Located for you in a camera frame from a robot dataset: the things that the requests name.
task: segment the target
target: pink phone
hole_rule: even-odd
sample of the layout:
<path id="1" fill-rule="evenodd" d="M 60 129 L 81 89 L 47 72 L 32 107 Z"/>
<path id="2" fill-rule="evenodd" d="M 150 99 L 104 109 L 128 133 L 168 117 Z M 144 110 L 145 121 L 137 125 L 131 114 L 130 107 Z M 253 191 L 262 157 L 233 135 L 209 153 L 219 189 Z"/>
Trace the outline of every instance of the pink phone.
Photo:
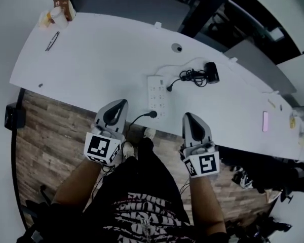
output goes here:
<path id="1" fill-rule="evenodd" d="M 267 132 L 268 131 L 268 112 L 263 112 L 263 124 L 262 124 L 262 131 Z"/>

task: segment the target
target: power strip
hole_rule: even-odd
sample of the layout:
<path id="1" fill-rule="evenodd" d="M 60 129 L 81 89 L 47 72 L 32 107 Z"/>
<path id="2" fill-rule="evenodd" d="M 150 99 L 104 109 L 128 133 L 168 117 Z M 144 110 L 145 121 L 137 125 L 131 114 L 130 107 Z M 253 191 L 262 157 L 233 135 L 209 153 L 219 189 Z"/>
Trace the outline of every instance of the power strip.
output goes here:
<path id="1" fill-rule="evenodd" d="M 156 111 L 158 116 L 155 121 L 161 121 L 168 115 L 167 112 L 167 90 L 164 77 L 152 75 L 147 77 L 148 108 Z"/>

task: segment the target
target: white desk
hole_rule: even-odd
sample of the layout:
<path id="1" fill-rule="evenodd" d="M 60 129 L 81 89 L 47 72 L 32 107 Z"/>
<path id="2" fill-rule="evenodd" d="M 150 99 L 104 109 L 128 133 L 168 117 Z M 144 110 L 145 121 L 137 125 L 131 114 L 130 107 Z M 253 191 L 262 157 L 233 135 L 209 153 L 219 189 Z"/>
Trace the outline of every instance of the white desk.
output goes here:
<path id="1" fill-rule="evenodd" d="M 157 72 L 169 82 L 189 67 L 207 61 L 217 65 L 220 82 L 198 88 L 177 82 L 168 94 L 170 116 L 162 123 L 144 117 L 137 123 L 181 135 L 182 117 L 191 112 L 211 128 L 216 144 L 250 152 L 299 159 L 301 122 L 289 128 L 291 107 L 264 82 L 222 53 L 177 32 L 108 15 L 78 13 L 45 52 L 56 27 L 33 29 L 13 70 L 10 82 L 50 98 L 97 112 L 125 98 L 128 121 L 148 112 L 147 76 Z M 181 53 L 171 49 L 182 46 Z M 276 105 L 274 108 L 268 99 Z M 269 131 L 262 132 L 262 113 L 269 113 Z"/>

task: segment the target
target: shoe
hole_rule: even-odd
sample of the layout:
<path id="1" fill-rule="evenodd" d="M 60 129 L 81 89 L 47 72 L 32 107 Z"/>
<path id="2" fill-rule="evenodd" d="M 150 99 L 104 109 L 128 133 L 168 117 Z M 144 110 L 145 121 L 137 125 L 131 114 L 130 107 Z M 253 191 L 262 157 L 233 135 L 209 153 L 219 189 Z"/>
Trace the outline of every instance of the shoe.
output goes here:
<path id="1" fill-rule="evenodd" d="M 125 156 L 125 159 L 129 158 L 130 156 L 134 155 L 134 147 L 130 142 L 125 142 L 123 146 L 123 155 Z"/>
<path id="2" fill-rule="evenodd" d="M 156 135 L 157 130 L 155 129 L 151 129 L 151 128 L 146 128 L 144 131 L 144 136 L 143 138 L 149 138 L 149 139 L 153 139 L 154 136 Z"/>

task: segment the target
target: black object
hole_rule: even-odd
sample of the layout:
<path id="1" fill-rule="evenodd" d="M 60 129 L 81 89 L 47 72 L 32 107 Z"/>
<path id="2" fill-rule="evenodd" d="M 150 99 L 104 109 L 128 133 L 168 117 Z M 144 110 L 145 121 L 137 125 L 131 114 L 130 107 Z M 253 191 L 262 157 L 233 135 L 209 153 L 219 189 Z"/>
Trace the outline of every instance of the black object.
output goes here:
<path id="1" fill-rule="evenodd" d="M 26 200 L 26 205 L 20 206 L 20 209 L 23 213 L 27 213 L 31 216 L 34 224 L 30 228 L 25 227 L 26 231 L 23 236 L 17 239 L 17 243 L 39 242 L 36 239 L 42 239 L 40 242 L 43 242 L 43 238 L 40 235 L 42 221 L 45 215 L 49 212 L 49 206 L 51 205 L 51 200 L 44 193 L 45 190 L 46 186 L 42 185 L 40 187 L 40 192 L 45 200 L 44 202 L 38 204 L 34 201 Z"/>
<path id="2" fill-rule="evenodd" d="M 6 106 L 5 128 L 10 131 L 23 128 L 25 122 L 26 110 L 24 108 L 18 108 L 17 103 L 8 104 Z"/>
<path id="3" fill-rule="evenodd" d="M 112 173 L 115 171 L 115 166 L 112 166 L 112 167 L 109 167 L 109 170 L 108 171 L 105 171 L 103 168 L 105 166 L 102 166 L 102 170 L 105 172 L 104 175 L 102 175 L 102 177 L 100 178 L 100 180 L 98 181 L 98 183 L 96 184 L 95 188 L 92 190 L 92 193 L 91 193 L 91 202 L 93 201 L 93 198 L 94 198 L 94 192 L 95 190 L 97 189 L 97 186 L 99 185 L 100 181 L 102 180 L 102 183 L 104 183 L 106 180 L 107 180 L 107 176 L 108 174 Z"/>
<path id="4" fill-rule="evenodd" d="M 192 15 L 185 21 L 181 33 L 195 37 L 216 10 L 227 0 L 201 0 Z"/>
<path id="5" fill-rule="evenodd" d="M 50 43 L 47 45 L 47 48 L 45 49 L 45 51 L 49 51 L 51 49 L 51 47 L 53 46 L 53 44 L 55 43 L 57 37 L 59 36 L 60 32 L 58 31 L 54 37 L 51 39 Z"/>
<path id="6" fill-rule="evenodd" d="M 156 111 L 151 111 L 151 112 L 149 112 L 148 115 L 146 115 L 146 116 L 150 116 L 151 118 L 155 118 L 155 117 L 158 116 L 158 113 L 157 113 Z"/>
<path id="7" fill-rule="evenodd" d="M 207 35 L 227 48 L 231 48 L 243 40 L 240 30 L 233 25 L 221 12 L 212 16 L 212 23 L 208 26 Z"/>
<path id="8" fill-rule="evenodd" d="M 219 76 L 214 62 L 206 63 L 204 66 L 204 71 L 206 72 L 206 78 L 208 83 L 215 84 L 219 82 Z"/>
<path id="9" fill-rule="evenodd" d="M 258 218 L 247 227 L 247 234 L 249 237 L 258 238 L 260 242 L 267 242 L 275 231 L 287 232 L 292 225 L 287 223 L 279 223 L 273 217 L 267 217 L 265 214 L 258 216 Z"/>
<path id="10" fill-rule="evenodd" d="M 289 159 L 287 163 L 291 166 L 291 168 L 300 168 L 304 171 L 304 162 L 297 163 L 294 160 Z"/>
<path id="11" fill-rule="evenodd" d="M 293 200 L 293 196 L 288 196 L 286 195 L 285 191 L 282 192 L 282 194 L 280 195 L 280 201 L 283 202 L 286 199 L 289 199 L 288 204 L 290 204 L 290 202 Z"/>
<path id="12" fill-rule="evenodd" d="M 187 112 L 187 117 L 189 121 L 189 126 L 191 128 L 192 138 L 196 141 L 200 141 L 202 143 L 203 139 L 205 138 L 205 130 L 200 125 L 198 121 L 196 121 L 190 112 Z"/>
<path id="13" fill-rule="evenodd" d="M 269 12 L 258 0 L 231 0 L 235 4 L 237 4 L 242 10 L 245 11 L 246 14 L 250 14 L 254 17 L 262 26 L 265 26 L 268 31 L 272 31 L 277 28 L 280 24 L 277 19 Z M 247 28 L 250 23 L 245 22 L 245 18 L 240 16 L 238 19 L 234 20 L 229 17 L 229 19 L 234 24 L 242 30 L 244 33 L 248 32 Z"/>
<path id="14" fill-rule="evenodd" d="M 284 190 L 287 195 L 293 191 L 304 192 L 304 177 L 291 164 L 283 163 L 271 156 L 247 151 L 218 147 L 221 161 L 226 166 L 242 167 L 252 186 L 260 193 L 265 189 Z"/>
<path id="15" fill-rule="evenodd" d="M 249 237 L 245 229 L 240 225 L 238 221 L 227 221 L 225 223 L 225 226 L 227 235 L 229 237 L 235 235 L 237 238 L 239 238 L 238 243 L 261 243 L 261 241 L 258 239 Z"/>
<path id="16" fill-rule="evenodd" d="M 179 78 L 176 79 L 170 86 L 167 87 L 167 91 L 171 92 L 174 83 L 177 81 L 193 81 L 196 86 L 204 87 L 208 83 L 214 84 L 219 82 L 219 76 L 217 68 L 214 62 L 208 62 L 204 65 L 204 70 L 195 71 L 194 69 L 184 70 L 179 74 Z"/>
<path id="17" fill-rule="evenodd" d="M 120 113 L 122 112 L 124 105 L 127 103 L 125 99 L 123 99 L 119 104 L 113 106 L 111 109 L 107 110 L 103 115 L 103 121 L 106 123 L 106 126 L 113 126 L 117 124 Z"/>

